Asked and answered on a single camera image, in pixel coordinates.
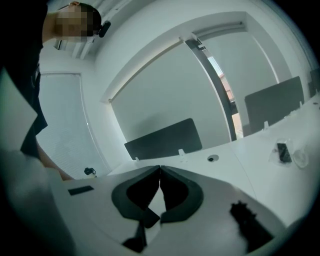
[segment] person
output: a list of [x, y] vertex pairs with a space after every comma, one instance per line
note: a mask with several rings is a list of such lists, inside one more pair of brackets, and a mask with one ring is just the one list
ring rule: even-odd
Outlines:
[[95, 8], [76, 1], [58, 11], [47, 12], [47, 1], [21, 1], [14, 8], [14, 16], [10, 21], [1, 21], [4, 28], [2, 35], [10, 35], [6, 40], [1, 39], [5, 45], [2, 48], [5, 49], [3, 66], [20, 93], [37, 113], [37, 118], [23, 141], [21, 151], [38, 158], [45, 167], [58, 170], [65, 181], [73, 178], [50, 159], [36, 139], [36, 135], [48, 125], [39, 101], [40, 52], [43, 43], [51, 39], [85, 41], [88, 37], [98, 34], [102, 27], [102, 19]]

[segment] gray desk divider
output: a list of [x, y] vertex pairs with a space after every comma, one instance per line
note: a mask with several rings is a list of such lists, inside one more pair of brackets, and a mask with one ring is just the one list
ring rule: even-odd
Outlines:
[[309, 83], [310, 97], [320, 92], [320, 68], [314, 69], [310, 72], [312, 82]]
[[265, 121], [271, 126], [298, 109], [300, 102], [304, 103], [300, 77], [254, 92], [246, 96], [244, 101], [250, 130], [256, 133], [264, 128]]
[[178, 150], [191, 153], [202, 149], [191, 118], [157, 130], [124, 144], [133, 160], [165, 158], [179, 155]]

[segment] white desk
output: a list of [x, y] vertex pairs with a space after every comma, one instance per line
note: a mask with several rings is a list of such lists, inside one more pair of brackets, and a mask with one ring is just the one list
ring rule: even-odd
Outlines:
[[[122, 164], [109, 175], [137, 168], [166, 165], [226, 181], [271, 209], [286, 226], [305, 216], [314, 200], [320, 178], [320, 96], [271, 126], [243, 139], [186, 154], [187, 162], [172, 156]], [[296, 148], [307, 145], [309, 165], [283, 167], [269, 162], [277, 139], [292, 139]], [[209, 155], [219, 156], [208, 162]]]
[[[319, 186], [319, 108], [320, 97], [315, 96], [267, 131], [228, 144], [245, 169], [257, 200], [286, 225], [308, 213]], [[292, 139], [296, 149], [307, 146], [307, 167], [300, 169], [295, 164], [284, 167], [269, 162], [271, 151], [280, 138]]]

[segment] black phone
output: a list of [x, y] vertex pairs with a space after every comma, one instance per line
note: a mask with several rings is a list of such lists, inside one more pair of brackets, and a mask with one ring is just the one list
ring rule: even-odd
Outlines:
[[282, 163], [292, 163], [290, 153], [285, 143], [277, 143], [279, 158]]

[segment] ceiling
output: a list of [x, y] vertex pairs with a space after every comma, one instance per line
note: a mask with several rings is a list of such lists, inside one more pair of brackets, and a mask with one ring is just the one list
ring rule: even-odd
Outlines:
[[[47, 3], [48, 12], [55, 12], [68, 5], [71, 1], [50, 0]], [[81, 3], [89, 4], [99, 11], [102, 23], [106, 20], [111, 21], [111, 27], [103, 38], [97, 36], [91, 43], [64, 40], [59, 46], [59, 51], [67, 51], [73, 58], [81, 60], [88, 55], [95, 56], [102, 43], [107, 41], [129, 17], [153, 1], [155, 0], [81, 0]]]

